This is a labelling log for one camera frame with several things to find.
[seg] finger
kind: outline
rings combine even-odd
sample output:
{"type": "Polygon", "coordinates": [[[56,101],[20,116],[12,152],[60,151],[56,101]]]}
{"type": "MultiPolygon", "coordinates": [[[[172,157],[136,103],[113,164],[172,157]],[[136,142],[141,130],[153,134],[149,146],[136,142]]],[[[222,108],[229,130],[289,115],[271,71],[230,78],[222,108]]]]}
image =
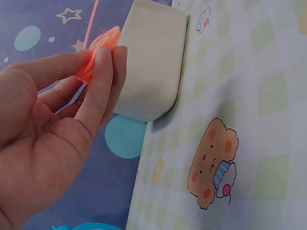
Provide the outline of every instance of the finger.
{"type": "Polygon", "coordinates": [[[60,119],[63,119],[65,117],[75,117],[81,104],[83,103],[86,93],[88,91],[88,85],[85,86],[85,88],[82,90],[81,94],[78,96],[76,101],[70,105],[68,105],[66,108],[61,110],[57,116],[60,119]]]}
{"type": "Polygon", "coordinates": [[[106,106],[106,111],[100,122],[100,127],[102,127],[105,124],[105,122],[107,122],[111,118],[114,108],[119,99],[120,92],[123,89],[127,75],[127,56],[128,56],[128,49],[125,46],[118,46],[112,52],[113,81],[111,86],[109,102],[106,106]]]}
{"type": "Polygon", "coordinates": [[[71,76],[61,80],[55,87],[40,94],[38,98],[55,113],[72,100],[81,86],[82,82],[71,76]]]}
{"type": "Polygon", "coordinates": [[[112,55],[109,48],[101,48],[95,58],[92,81],[75,119],[87,129],[92,138],[99,129],[106,110],[113,80],[112,55]]]}
{"type": "Polygon", "coordinates": [[[91,52],[86,50],[76,54],[56,54],[35,61],[27,61],[8,66],[8,69],[21,70],[35,82],[37,91],[76,74],[89,61],[91,52]]]}

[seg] bed sheet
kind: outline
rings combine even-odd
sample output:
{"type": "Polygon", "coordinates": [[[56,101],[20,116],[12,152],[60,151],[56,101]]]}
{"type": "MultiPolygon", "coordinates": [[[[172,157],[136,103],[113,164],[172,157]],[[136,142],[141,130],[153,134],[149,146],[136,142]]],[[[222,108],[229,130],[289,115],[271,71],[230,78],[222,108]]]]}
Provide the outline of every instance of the bed sheet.
{"type": "Polygon", "coordinates": [[[304,229],[307,2],[175,0],[178,99],[148,123],[129,230],[304,229]]]}
{"type": "MultiPolygon", "coordinates": [[[[170,4],[171,0],[157,2],[170,4]]],[[[115,25],[122,28],[132,3],[101,0],[89,42],[115,25]]],[[[0,70],[11,63],[80,50],[93,4],[94,0],[0,0],[0,70]]],[[[125,229],[145,129],[144,122],[113,114],[97,134],[73,186],[24,229],[86,222],[125,229]]]]}

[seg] orange string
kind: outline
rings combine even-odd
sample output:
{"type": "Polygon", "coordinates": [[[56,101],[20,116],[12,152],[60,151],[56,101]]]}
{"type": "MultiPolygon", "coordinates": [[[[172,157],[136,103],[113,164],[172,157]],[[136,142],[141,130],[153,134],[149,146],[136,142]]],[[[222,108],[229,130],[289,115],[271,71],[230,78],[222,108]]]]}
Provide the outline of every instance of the orange string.
{"type": "MultiPolygon", "coordinates": [[[[92,11],[92,16],[90,19],[90,22],[87,27],[87,31],[85,34],[83,49],[86,49],[87,42],[91,33],[94,17],[98,8],[99,0],[95,1],[94,8],[92,11]]],[[[92,77],[93,77],[93,71],[94,71],[94,64],[95,64],[95,56],[97,51],[100,48],[108,47],[111,51],[116,47],[117,42],[120,37],[120,31],[119,26],[116,26],[112,28],[111,30],[99,35],[91,44],[90,50],[91,50],[91,57],[87,64],[85,64],[77,74],[75,74],[75,77],[79,78],[85,83],[90,83],[92,77]]]]}
{"type": "Polygon", "coordinates": [[[113,51],[117,45],[119,37],[119,26],[116,26],[104,34],[99,35],[90,46],[90,50],[92,52],[91,58],[89,59],[88,63],[85,64],[77,74],[75,74],[75,77],[79,78],[85,83],[90,83],[93,76],[95,56],[97,51],[103,47],[108,47],[111,51],[113,51]]]}
{"type": "Polygon", "coordinates": [[[95,17],[97,8],[98,8],[99,1],[100,0],[96,0],[95,1],[94,7],[93,7],[93,11],[92,11],[92,15],[91,15],[91,19],[90,19],[90,22],[88,23],[87,31],[86,31],[86,34],[85,34],[85,39],[84,39],[84,43],[83,43],[83,49],[86,49],[88,38],[89,38],[90,33],[91,33],[91,29],[92,29],[92,25],[93,25],[94,17],[95,17]]]}

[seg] checkered pattern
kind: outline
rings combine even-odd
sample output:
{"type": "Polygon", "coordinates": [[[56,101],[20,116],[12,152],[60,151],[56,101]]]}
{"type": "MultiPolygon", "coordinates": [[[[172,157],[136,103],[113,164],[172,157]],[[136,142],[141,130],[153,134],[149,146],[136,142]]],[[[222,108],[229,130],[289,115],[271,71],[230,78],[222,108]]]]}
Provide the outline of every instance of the checkered pattern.
{"type": "Polygon", "coordinates": [[[179,95],[171,111],[148,124],[128,230],[304,228],[307,35],[298,24],[305,4],[173,1],[190,15],[179,95]],[[199,33],[207,6],[210,26],[199,33]],[[215,117],[237,132],[237,177],[230,205],[228,197],[216,198],[202,210],[187,178],[215,117]]]}

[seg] star print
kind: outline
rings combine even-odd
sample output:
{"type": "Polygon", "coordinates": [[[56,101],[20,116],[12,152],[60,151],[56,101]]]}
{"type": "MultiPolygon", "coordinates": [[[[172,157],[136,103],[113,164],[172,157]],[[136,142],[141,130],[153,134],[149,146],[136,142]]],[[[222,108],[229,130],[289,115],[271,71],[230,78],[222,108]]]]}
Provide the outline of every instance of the star print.
{"type": "Polygon", "coordinates": [[[77,53],[79,50],[83,49],[83,44],[84,44],[84,42],[82,42],[82,41],[80,41],[79,39],[77,39],[77,43],[74,44],[74,45],[71,46],[71,47],[72,47],[72,48],[75,48],[75,49],[76,49],[76,53],[77,53]]]}
{"type": "Polygon", "coordinates": [[[63,24],[65,24],[66,22],[68,22],[69,20],[71,19],[76,19],[76,20],[80,20],[81,19],[81,16],[80,16],[80,13],[82,12],[82,10],[75,10],[73,11],[72,9],[69,9],[69,8],[66,8],[64,13],[60,13],[60,14],[57,14],[56,17],[59,17],[59,18],[62,18],[62,21],[63,21],[63,24]],[[75,13],[75,16],[74,17],[69,17],[69,18],[66,18],[66,14],[70,12],[70,13],[75,13]]]}

